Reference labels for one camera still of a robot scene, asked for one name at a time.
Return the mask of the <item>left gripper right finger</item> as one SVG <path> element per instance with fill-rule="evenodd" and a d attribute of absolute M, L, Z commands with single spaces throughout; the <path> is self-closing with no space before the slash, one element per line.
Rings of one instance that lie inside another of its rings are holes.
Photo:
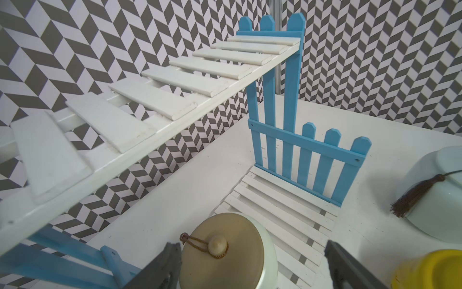
<path fill-rule="evenodd" d="M 387 289 L 339 243 L 329 240 L 324 255 L 334 289 Z"/>

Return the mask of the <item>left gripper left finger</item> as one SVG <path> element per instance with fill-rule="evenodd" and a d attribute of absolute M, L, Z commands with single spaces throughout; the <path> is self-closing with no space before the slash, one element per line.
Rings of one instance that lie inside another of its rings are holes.
<path fill-rule="evenodd" d="M 180 243 L 167 243 L 163 251 L 123 289 L 176 289 L 182 265 Z"/>

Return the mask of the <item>cream canister with olive lid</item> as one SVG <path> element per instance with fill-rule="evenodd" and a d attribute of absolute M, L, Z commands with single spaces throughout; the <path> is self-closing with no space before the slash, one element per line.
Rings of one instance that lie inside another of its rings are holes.
<path fill-rule="evenodd" d="M 276 250 L 268 231 L 242 213 L 219 213 L 203 221 L 183 244 L 182 289 L 275 289 Z"/>

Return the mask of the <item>blue white two-tier shelf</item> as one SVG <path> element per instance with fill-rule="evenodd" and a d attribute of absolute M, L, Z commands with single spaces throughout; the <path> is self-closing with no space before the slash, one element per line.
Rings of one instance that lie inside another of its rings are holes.
<path fill-rule="evenodd" d="M 308 220 L 304 232 L 239 197 L 278 228 L 282 250 L 316 270 L 372 143 L 356 137 L 347 144 L 345 130 L 322 132 L 316 120 L 305 126 L 300 94 L 311 30 L 301 13 L 282 29 L 269 15 L 257 23 L 244 16 L 225 39 L 121 76 L 105 92 L 73 96 L 57 112 L 2 125 L 1 257 L 21 263 L 43 252 L 75 262 L 54 249 L 56 237 L 86 244 L 108 236 L 115 221 L 154 200 L 159 186 L 209 145 L 226 143 L 179 182 L 188 220 L 213 213 L 258 167 L 278 189 L 294 186 L 300 200 L 324 203 L 314 208 L 321 221 Z"/>

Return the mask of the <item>white pale blue tea canister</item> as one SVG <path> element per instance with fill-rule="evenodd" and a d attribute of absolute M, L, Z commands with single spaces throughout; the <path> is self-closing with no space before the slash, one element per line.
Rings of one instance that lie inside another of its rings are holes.
<path fill-rule="evenodd" d="M 462 242 L 462 147 L 423 156 L 405 175 L 391 212 L 429 236 Z"/>

